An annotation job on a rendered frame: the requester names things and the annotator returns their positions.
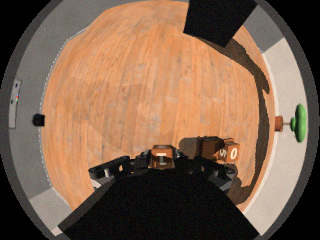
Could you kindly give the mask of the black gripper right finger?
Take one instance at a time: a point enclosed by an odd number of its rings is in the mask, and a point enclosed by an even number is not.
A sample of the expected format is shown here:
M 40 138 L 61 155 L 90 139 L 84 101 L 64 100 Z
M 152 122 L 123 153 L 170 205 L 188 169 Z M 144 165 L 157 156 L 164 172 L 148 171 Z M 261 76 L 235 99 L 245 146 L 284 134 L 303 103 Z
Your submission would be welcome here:
M 195 176 L 213 182 L 225 194 L 228 193 L 234 178 L 234 169 L 218 164 L 202 156 L 195 156 L 194 159 L 187 159 L 188 156 L 179 152 L 178 149 L 174 149 L 173 161 L 175 168 L 173 169 L 171 176 L 189 177 L 190 172 Z M 202 166 L 204 167 L 204 172 L 201 171 Z

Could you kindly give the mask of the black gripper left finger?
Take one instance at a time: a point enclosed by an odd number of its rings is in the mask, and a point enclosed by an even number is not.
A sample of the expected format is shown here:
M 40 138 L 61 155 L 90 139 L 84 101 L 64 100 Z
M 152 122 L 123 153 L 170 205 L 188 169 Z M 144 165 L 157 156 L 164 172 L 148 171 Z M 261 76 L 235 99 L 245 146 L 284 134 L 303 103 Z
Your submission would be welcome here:
M 130 156 L 125 155 L 88 169 L 94 191 L 102 184 L 131 174 L 131 172 L 133 172 L 133 176 L 150 175 L 148 169 L 150 161 L 151 150 L 146 149 L 145 152 L 136 156 L 135 159 L 130 159 Z M 122 170 L 119 171 L 121 165 Z

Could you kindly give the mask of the brown rectangular tray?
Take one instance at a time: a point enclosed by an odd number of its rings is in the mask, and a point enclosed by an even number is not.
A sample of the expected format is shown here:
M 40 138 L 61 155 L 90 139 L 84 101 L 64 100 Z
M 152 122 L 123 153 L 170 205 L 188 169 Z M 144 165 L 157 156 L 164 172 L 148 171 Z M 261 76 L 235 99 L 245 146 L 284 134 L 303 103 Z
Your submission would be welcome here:
M 233 138 L 209 139 L 199 141 L 199 155 L 214 162 L 221 162 L 218 158 L 219 144 L 223 142 L 234 142 Z

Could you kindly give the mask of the small brown cube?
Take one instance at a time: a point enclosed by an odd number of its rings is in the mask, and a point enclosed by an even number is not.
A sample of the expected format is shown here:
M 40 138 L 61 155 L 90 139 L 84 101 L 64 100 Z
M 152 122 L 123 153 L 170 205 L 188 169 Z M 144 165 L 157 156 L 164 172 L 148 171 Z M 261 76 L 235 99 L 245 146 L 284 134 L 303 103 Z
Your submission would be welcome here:
M 153 146 L 152 167 L 153 168 L 171 168 L 172 167 L 171 145 L 154 145 Z
M 240 144 L 234 142 L 223 142 L 219 144 L 218 158 L 225 163 L 238 160 Z

